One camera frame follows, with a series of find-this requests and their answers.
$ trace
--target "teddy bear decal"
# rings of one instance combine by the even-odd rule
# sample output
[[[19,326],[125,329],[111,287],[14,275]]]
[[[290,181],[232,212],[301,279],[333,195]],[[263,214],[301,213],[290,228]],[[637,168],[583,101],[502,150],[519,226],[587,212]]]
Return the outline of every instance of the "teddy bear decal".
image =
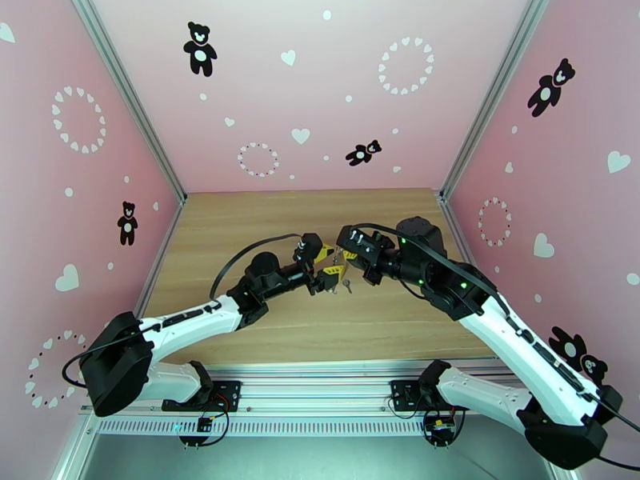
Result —
[[[378,144],[378,140],[374,139],[371,144],[364,146],[363,144],[357,144],[353,152],[349,152],[345,159],[349,161],[349,166],[357,166],[361,162],[369,162],[371,157],[380,152],[382,148]]]
[[[535,91],[531,98],[529,98],[526,106],[533,107],[534,111],[531,115],[537,117],[546,110],[551,104],[556,106],[560,100],[560,93],[562,92],[562,86],[571,80],[575,76],[575,70],[569,63],[567,58],[560,61],[560,65],[556,68],[553,76],[546,74],[539,80],[540,87]]]
[[[609,367],[606,363],[586,352],[585,341],[579,334],[569,336],[562,328],[554,326],[551,331],[555,338],[549,338],[549,346],[566,363],[577,372],[585,371],[585,374],[594,381],[598,387],[602,387],[602,380]]]
[[[191,34],[191,40],[184,45],[183,49],[185,53],[191,55],[191,71],[193,71],[194,74],[199,74],[202,68],[202,74],[211,76],[214,72],[214,65],[211,60],[218,59],[218,55],[212,45],[208,43],[209,27],[196,24],[195,22],[189,22],[187,25]]]
[[[134,216],[135,204],[122,202],[123,215],[118,220],[120,227],[120,243],[132,246],[135,240],[135,229],[138,228],[138,220]]]

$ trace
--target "wooden table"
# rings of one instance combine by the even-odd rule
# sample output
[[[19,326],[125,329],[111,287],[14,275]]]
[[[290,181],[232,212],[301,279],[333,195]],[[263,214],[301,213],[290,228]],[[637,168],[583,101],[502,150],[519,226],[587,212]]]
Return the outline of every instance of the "wooden table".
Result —
[[[145,316],[173,313],[205,302],[224,264],[241,248],[263,238],[315,232],[335,244],[344,225],[374,222],[395,228],[422,216],[440,227],[449,257],[459,260],[432,190],[340,190],[274,193],[192,194],[171,239]],[[270,244],[281,265],[291,262],[295,239]],[[232,287],[254,253],[241,259],[222,281]],[[269,301],[270,311],[238,332],[180,350],[173,363],[206,365],[320,362],[368,359],[493,356],[459,324],[383,279],[372,287],[351,267],[352,294],[309,296],[299,289]]]

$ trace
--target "pink wall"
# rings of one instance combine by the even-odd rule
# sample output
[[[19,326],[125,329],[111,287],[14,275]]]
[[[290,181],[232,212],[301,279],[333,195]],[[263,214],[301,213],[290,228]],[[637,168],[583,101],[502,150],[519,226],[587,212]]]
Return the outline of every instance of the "pink wall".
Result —
[[[48,478],[84,395],[60,368],[135,306],[177,200],[70,0],[0,0],[0,59],[0,477]]]
[[[94,1],[187,192],[439,187],[527,2]]]
[[[622,393],[622,412],[636,422],[638,9],[638,0],[551,1],[452,198],[480,267],[542,337],[553,326],[580,334],[587,353],[608,364],[604,382]],[[538,80],[563,58],[575,76],[556,106],[532,117],[527,102]],[[603,453],[638,464],[640,436],[620,425],[608,426]],[[592,462],[583,475],[626,474]]]

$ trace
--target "circle of hearts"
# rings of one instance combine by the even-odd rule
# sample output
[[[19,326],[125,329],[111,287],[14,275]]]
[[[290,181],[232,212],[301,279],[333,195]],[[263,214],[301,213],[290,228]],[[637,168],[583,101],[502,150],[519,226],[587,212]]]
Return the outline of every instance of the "circle of hearts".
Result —
[[[36,367],[34,367],[33,369],[30,369],[29,366],[30,364],[27,366],[27,373],[29,374],[29,378],[27,379],[27,383],[25,384],[25,394],[28,394],[29,397],[28,399],[31,400],[31,405],[33,406],[34,409],[39,409],[41,406],[48,406],[49,404],[51,404],[51,402],[55,399],[56,401],[58,400],[58,396],[55,395],[52,398],[48,398],[45,399],[43,396],[38,396],[38,393],[35,392],[36,391],[36,387],[37,387],[37,383],[35,381],[35,377],[31,377],[32,375],[35,375],[34,370],[36,370],[37,368],[40,367],[41,363],[40,360],[41,358],[44,356],[45,352],[51,351],[54,348],[54,344],[57,342],[62,342],[63,340],[65,342],[68,342],[70,339],[72,341],[77,340],[79,345],[82,345],[83,343],[86,342],[86,338],[83,334],[78,335],[77,333],[74,333],[73,330],[64,330],[62,333],[60,333],[59,335],[60,339],[59,340],[54,340],[53,338],[49,338],[49,340],[46,340],[45,343],[48,343],[50,341],[50,346],[49,347],[45,347],[45,343],[42,344],[42,351],[36,356],[33,357],[31,359],[31,363],[33,363],[34,361],[38,361],[38,365]],[[82,372],[78,372],[78,378],[82,379]],[[33,383],[32,387],[30,388],[30,390],[26,390],[26,385],[29,383]],[[68,391],[70,388],[73,388],[73,392],[75,392],[75,388],[73,386],[68,386],[66,388],[66,390]],[[34,404],[35,400],[40,397],[41,401],[40,403],[36,406]],[[60,400],[64,400],[65,398],[69,397],[68,395],[61,395],[61,399]]]
[[[244,153],[251,149],[262,149],[264,151],[268,151],[273,158],[273,164],[271,165],[271,169],[265,173],[256,172],[246,166],[244,163]],[[242,146],[240,151],[238,152],[238,162],[240,163],[240,169],[244,170],[249,176],[255,176],[257,178],[266,178],[267,176],[271,176],[274,174],[278,168],[280,167],[280,161],[278,160],[278,153],[273,149],[270,149],[267,144],[258,144],[257,142],[249,142],[246,146]]]
[[[80,98],[85,99],[87,103],[89,103],[89,105],[94,108],[94,112],[98,116],[98,121],[100,122],[100,125],[102,125],[102,127],[98,131],[98,136],[96,137],[95,141],[89,142],[88,145],[83,144],[82,148],[80,147],[78,142],[69,135],[68,132],[65,132],[62,129],[64,127],[64,123],[58,118],[59,115],[62,113],[61,106],[63,106],[62,104],[65,101],[65,96],[67,98],[73,97],[74,92]],[[54,96],[54,104],[51,106],[51,113],[54,116],[54,127],[59,132],[60,139],[64,143],[69,144],[71,149],[75,150],[76,152],[82,152],[83,154],[88,154],[89,152],[98,152],[98,150],[102,147],[102,144],[104,144],[105,142],[104,140],[104,137],[106,137],[106,127],[104,127],[104,125],[106,125],[105,116],[102,115],[102,108],[100,108],[100,105],[94,102],[95,102],[94,97],[89,92],[85,92],[83,88],[75,87],[75,90],[74,90],[71,86],[65,86],[62,89],[62,91],[59,91],[56,93],[56,95]]]
[[[502,231],[502,236],[496,239],[487,237],[484,231],[484,223],[482,222],[482,217],[486,210],[492,205],[499,206],[501,210],[505,211],[506,228]],[[505,240],[511,236],[511,212],[509,212],[506,202],[501,201],[497,196],[485,200],[484,205],[482,205],[482,208],[478,212],[478,229],[480,230],[480,238],[484,240],[489,247],[493,247],[494,245],[502,247],[505,244]]]
[[[431,44],[425,44],[424,47],[422,47],[423,43],[424,39],[422,38],[411,39],[411,37],[406,37],[402,38],[400,42],[394,42],[391,46],[389,46],[389,50],[384,52],[381,57],[382,62],[378,64],[378,80],[382,84],[382,88],[384,90],[388,91],[392,95],[407,95],[409,93],[415,92],[418,88],[420,88],[421,85],[424,85],[426,83],[426,76],[428,74],[431,74],[434,70],[433,63],[435,61],[435,57],[433,53],[431,53],[431,51],[433,50]],[[392,87],[391,83],[386,80],[386,75],[384,74],[386,65],[383,64],[383,62],[389,61],[391,59],[389,51],[394,53],[398,51],[398,48],[400,48],[400,46],[412,46],[416,49],[422,50],[422,52],[426,55],[425,63],[427,64],[424,74],[418,78],[416,83],[413,83],[408,88],[404,86],[401,89],[399,89],[397,86]]]

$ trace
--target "white heart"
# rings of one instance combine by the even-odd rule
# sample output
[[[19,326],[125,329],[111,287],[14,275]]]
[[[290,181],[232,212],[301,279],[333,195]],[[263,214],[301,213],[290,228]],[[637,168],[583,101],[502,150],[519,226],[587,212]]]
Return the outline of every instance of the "white heart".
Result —
[[[534,242],[534,255],[536,257],[549,258],[555,254],[555,247],[552,246],[544,234],[538,234]]]
[[[620,155],[616,150],[612,150],[607,156],[606,163],[609,166],[609,173],[613,174],[622,171],[631,164],[631,158],[627,154]]]
[[[293,66],[295,63],[295,51],[288,50],[284,53],[280,53],[280,59],[283,60],[287,65]]]
[[[73,264],[67,264],[62,270],[62,276],[55,280],[55,288],[58,291],[65,292],[76,289],[78,286],[80,286],[78,270]]]
[[[0,39],[7,42],[15,42],[14,32],[4,22],[0,22]]]
[[[294,138],[298,144],[304,144],[310,135],[311,131],[309,129],[293,129],[291,131],[291,137]]]

